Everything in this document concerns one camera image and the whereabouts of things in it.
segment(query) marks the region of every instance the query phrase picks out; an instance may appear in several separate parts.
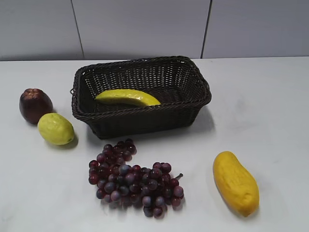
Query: apple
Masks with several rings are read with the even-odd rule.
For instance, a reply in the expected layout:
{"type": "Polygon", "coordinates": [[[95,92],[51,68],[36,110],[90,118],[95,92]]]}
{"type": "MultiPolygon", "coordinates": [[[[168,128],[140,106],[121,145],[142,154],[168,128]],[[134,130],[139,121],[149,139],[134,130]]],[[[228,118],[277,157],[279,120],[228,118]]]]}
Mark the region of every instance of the apple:
{"type": "Polygon", "coordinates": [[[28,88],[20,96],[19,110],[27,122],[38,124],[43,115],[53,112],[53,103],[42,90],[28,88]]]}

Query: bunch of grapes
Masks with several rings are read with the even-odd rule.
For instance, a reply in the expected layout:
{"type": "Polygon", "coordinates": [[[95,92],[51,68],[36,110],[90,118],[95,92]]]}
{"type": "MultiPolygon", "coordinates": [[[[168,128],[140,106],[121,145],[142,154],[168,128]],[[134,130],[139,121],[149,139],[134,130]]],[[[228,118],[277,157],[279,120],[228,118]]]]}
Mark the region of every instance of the bunch of grapes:
{"type": "Polygon", "coordinates": [[[183,198],[180,174],[172,178],[169,163],[156,162],[153,168],[126,165],[137,152],[131,139],[116,146],[107,144],[97,160],[89,163],[89,183],[97,185],[97,198],[125,206],[142,204],[147,217],[161,217],[167,205],[177,207],[183,198]]]}

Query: tile grout line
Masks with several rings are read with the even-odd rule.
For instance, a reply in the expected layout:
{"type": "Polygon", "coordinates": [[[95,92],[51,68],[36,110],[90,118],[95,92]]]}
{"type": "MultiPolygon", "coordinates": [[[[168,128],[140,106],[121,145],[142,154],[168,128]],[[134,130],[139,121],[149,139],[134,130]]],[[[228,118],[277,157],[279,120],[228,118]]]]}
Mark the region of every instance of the tile grout line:
{"type": "Polygon", "coordinates": [[[76,14],[75,14],[74,6],[73,6],[73,0],[70,0],[70,1],[71,1],[71,6],[72,6],[73,14],[74,14],[74,20],[75,20],[75,25],[76,25],[77,33],[78,33],[79,43],[80,43],[80,45],[81,45],[81,50],[82,50],[83,59],[85,59],[85,54],[84,54],[82,39],[81,39],[81,35],[80,35],[80,33],[79,33],[79,29],[78,29],[78,25],[77,25],[77,20],[76,20],[76,14]]]}
{"type": "Polygon", "coordinates": [[[206,36],[207,36],[207,31],[208,31],[208,25],[209,25],[209,19],[211,17],[211,7],[212,7],[212,0],[209,3],[209,8],[208,8],[208,15],[207,15],[207,21],[206,21],[206,26],[205,26],[205,33],[204,33],[204,40],[203,40],[203,45],[202,45],[202,52],[200,58],[203,58],[204,55],[204,49],[205,49],[205,42],[206,42],[206,36]]]}

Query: dark brown wicker basket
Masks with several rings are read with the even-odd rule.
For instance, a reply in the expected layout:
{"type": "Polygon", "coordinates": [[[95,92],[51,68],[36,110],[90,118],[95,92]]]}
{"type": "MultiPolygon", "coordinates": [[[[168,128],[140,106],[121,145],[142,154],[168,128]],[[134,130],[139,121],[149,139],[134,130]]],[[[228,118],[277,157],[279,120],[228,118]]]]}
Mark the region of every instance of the dark brown wicker basket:
{"type": "Polygon", "coordinates": [[[74,79],[72,112],[100,139],[190,126],[211,101],[207,81],[187,57],[158,57],[89,65],[74,79]],[[108,89],[141,90],[161,105],[106,105],[94,98],[108,89]]]}

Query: tabletop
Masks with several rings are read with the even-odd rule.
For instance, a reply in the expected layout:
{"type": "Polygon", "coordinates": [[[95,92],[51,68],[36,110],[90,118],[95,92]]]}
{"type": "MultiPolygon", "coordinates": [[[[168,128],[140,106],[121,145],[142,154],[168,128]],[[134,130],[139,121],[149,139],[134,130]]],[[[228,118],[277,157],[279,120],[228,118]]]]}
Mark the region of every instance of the tabletop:
{"type": "Polygon", "coordinates": [[[309,193],[309,57],[194,59],[212,100],[188,128],[134,135],[128,164],[169,162],[183,173],[185,200],[163,219],[134,207],[101,204],[88,163],[104,144],[72,116],[70,89],[82,66],[110,61],[0,62],[0,231],[307,231],[309,193]],[[26,88],[40,88],[74,126],[78,141],[51,146],[19,112],[26,88]],[[260,207],[232,213],[213,180],[216,155],[229,150],[255,177],[260,207]]]}

